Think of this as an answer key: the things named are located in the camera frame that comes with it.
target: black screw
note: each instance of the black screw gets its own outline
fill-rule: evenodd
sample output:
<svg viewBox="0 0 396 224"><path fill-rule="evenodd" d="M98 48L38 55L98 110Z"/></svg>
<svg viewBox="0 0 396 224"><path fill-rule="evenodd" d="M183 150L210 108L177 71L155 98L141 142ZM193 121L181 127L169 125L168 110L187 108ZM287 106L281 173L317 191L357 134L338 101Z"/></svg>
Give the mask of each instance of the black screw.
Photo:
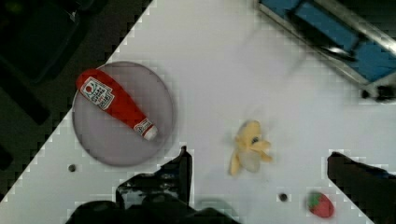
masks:
<svg viewBox="0 0 396 224"><path fill-rule="evenodd" d="M76 170L77 170L77 168L76 168L76 165L75 165L75 164L69 165L69 171L70 171L71 173L75 172Z"/></svg>
<svg viewBox="0 0 396 224"><path fill-rule="evenodd" d="M367 99L369 97L370 97L370 92L368 92L368 91L362 91L361 92L361 98Z"/></svg>
<svg viewBox="0 0 396 224"><path fill-rule="evenodd" d="M285 193L280 193L279 195L278 195L278 197L279 197L279 200L281 201L281 202L286 202L287 200L288 200L288 195L287 194L285 194Z"/></svg>

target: bottle label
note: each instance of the bottle label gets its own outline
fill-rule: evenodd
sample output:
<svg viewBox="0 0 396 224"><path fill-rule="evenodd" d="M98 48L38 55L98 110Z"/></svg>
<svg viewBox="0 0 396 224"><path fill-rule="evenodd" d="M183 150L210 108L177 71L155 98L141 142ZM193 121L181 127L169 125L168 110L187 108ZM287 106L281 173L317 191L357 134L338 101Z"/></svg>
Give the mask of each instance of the bottle label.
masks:
<svg viewBox="0 0 396 224"><path fill-rule="evenodd" d="M143 133L151 126L152 126L151 121L145 118L140 123L134 126L134 131L139 133L140 135L143 135Z"/></svg>
<svg viewBox="0 0 396 224"><path fill-rule="evenodd" d="M114 95L111 94L113 89L93 77L87 78L80 91L103 110L108 109L114 100Z"/></svg>

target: toy fruit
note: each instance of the toy fruit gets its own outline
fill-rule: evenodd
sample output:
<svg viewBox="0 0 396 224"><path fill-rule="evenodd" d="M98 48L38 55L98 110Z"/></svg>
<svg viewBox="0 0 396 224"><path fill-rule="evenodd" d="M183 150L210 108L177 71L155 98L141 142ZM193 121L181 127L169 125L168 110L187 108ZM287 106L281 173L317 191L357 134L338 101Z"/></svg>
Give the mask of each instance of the toy fruit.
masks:
<svg viewBox="0 0 396 224"><path fill-rule="evenodd" d="M262 140L260 123L256 120L248 122L235 137L236 150L231 158L231 175L236 175L240 166L256 173L260 168L260 160L272 161L272 158L263 151L270 143Z"/></svg>
<svg viewBox="0 0 396 224"><path fill-rule="evenodd" d="M331 217L334 214L334 206L326 195L313 192L308 196L308 209L318 217Z"/></svg>

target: strawberry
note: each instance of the strawberry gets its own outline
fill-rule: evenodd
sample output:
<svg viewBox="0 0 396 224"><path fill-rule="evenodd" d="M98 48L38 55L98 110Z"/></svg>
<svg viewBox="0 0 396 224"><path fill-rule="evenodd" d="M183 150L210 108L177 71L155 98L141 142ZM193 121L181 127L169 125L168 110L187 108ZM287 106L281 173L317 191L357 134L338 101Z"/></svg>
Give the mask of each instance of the strawberry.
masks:
<svg viewBox="0 0 396 224"><path fill-rule="evenodd" d="M318 217L331 217L334 214L332 202L322 193L311 193L307 203L309 211Z"/></svg>

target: ketchup bottle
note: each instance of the ketchup bottle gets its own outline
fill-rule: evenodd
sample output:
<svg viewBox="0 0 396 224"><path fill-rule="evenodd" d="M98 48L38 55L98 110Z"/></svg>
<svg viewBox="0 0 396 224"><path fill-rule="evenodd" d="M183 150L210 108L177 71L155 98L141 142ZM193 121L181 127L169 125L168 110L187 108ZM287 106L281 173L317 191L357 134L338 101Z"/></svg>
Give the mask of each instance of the ketchup bottle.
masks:
<svg viewBox="0 0 396 224"><path fill-rule="evenodd" d="M89 69L77 79L78 91L107 114L121 120L145 139L153 139L158 132L154 124L136 105L123 87L105 72Z"/></svg>

